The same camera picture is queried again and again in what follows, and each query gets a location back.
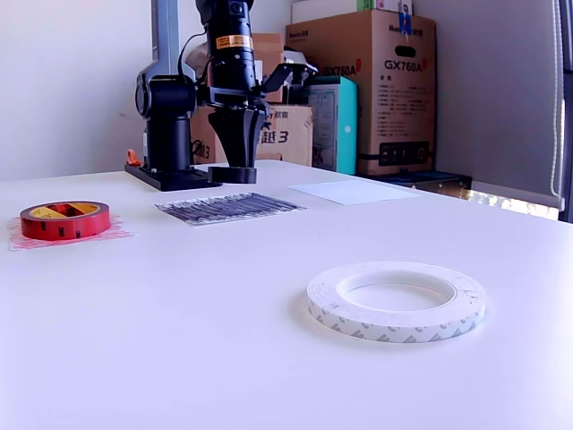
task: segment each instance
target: gray wall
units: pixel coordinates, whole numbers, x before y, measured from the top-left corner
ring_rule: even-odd
[[[551,0],[417,0],[415,13],[438,28],[437,168],[548,195]]]

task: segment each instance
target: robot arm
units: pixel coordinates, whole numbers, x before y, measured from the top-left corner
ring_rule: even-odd
[[[189,185],[192,176],[201,175],[191,166],[189,136],[189,118],[199,105],[215,108],[209,122],[229,163],[228,168],[210,168],[209,184],[256,183],[257,143],[268,115],[264,98],[280,88],[295,66],[281,64],[264,84],[256,81],[249,15],[253,3],[196,0],[209,45],[207,86],[196,84],[186,65],[183,73],[177,72],[177,0],[152,0],[154,62],[140,73],[136,94],[138,110],[148,122],[145,164],[130,173],[148,183],[149,176],[156,182],[184,183],[163,187],[169,191],[203,186]]]

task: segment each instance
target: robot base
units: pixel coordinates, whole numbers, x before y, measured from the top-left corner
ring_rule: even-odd
[[[196,168],[174,174],[151,173],[146,168],[125,165],[125,171],[162,192],[221,186],[209,182],[209,174]]]

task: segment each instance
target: red tape roll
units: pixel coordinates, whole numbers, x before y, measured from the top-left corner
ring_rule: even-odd
[[[30,239],[71,240],[96,236],[111,226],[109,206],[97,202],[56,202],[21,212],[21,233]]]

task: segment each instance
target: sheet of black strips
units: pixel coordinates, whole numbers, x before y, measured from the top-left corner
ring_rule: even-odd
[[[186,200],[155,205],[193,226],[303,211],[306,208],[258,193],[233,194],[206,199]]]

